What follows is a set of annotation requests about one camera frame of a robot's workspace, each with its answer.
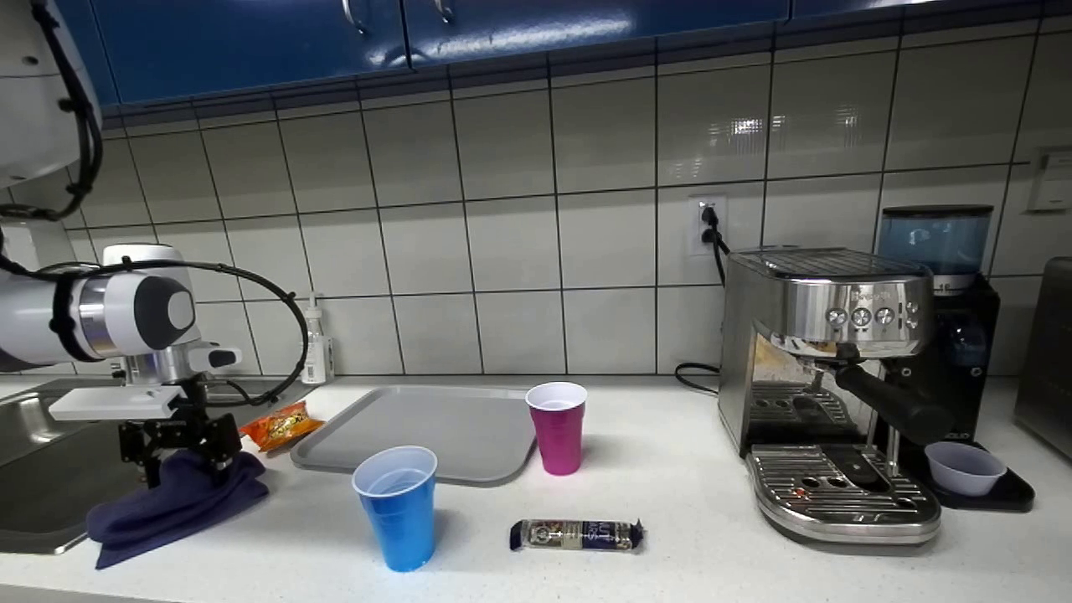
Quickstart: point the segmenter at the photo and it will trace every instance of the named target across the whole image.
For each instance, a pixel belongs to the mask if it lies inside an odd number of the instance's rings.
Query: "wall socket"
[[[1040,150],[1027,213],[1055,214],[1072,208],[1072,148]]]

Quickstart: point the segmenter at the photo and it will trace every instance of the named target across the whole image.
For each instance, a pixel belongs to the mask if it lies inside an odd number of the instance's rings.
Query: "white tile wall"
[[[86,263],[160,237],[314,287],[346,376],[592,376],[721,360],[701,204],[733,250],[876,247],[882,208],[991,204],[995,376],[1011,376],[1041,263],[1072,250],[1072,214],[1026,214],[1035,150],[1072,148],[1072,33],[1041,32],[185,112],[109,130],[98,196],[65,229]],[[65,180],[6,199],[61,208]],[[245,348],[245,372],[290,370],[299,331],[264,293],[190,278],[202,331]]]

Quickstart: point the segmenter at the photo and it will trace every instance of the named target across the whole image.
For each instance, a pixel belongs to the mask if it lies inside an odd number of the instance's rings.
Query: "stainless steel espresso machine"
[[[721,418],[765,516],[814,544],[934,541],[940,506],[898,469],[898,449],[900,435],[937,438],[944,417],[886,383],[927,341],[925,269],[807,247],[729,255],[726,269]]]

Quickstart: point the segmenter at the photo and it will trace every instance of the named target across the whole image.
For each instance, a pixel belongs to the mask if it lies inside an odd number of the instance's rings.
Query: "orange object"
[[[264,456],[287,449],[290,441],[314,432],[323,424],[306,411],[306,403],[283,406],[260,418],[240,425],[240,435],[256,438]]]

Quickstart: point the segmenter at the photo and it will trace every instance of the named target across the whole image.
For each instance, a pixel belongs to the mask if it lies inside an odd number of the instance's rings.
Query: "metal sink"
[[[53,424],[69,384],[0,400],[0,553],[65,553],[93,506],[144,489],[113,425]]]

